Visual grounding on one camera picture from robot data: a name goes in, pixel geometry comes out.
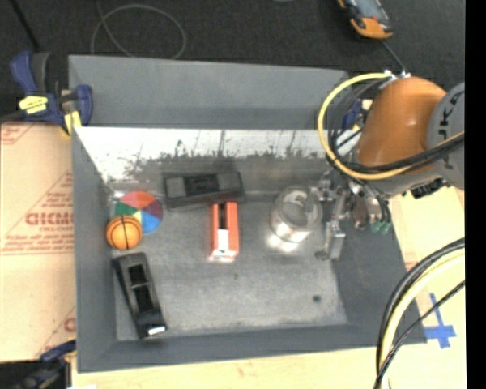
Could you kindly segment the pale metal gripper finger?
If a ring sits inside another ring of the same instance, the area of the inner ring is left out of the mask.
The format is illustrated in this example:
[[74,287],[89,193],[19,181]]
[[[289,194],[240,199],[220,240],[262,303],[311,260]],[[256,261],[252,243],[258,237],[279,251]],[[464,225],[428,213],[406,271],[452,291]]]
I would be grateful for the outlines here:
[[346,233],[340,228],[338,221],[326,222],[324,238],[324,246],[315,253],[315,257],[322,261],[338,260],[346,239]]
[[322,179],[317,186],[310,187],[305,200],[305,213],[311,216],[315,213],[316,207],[320,206],[318,212],[321,218],[330,218],[334,204],[333,182],[329,179]]

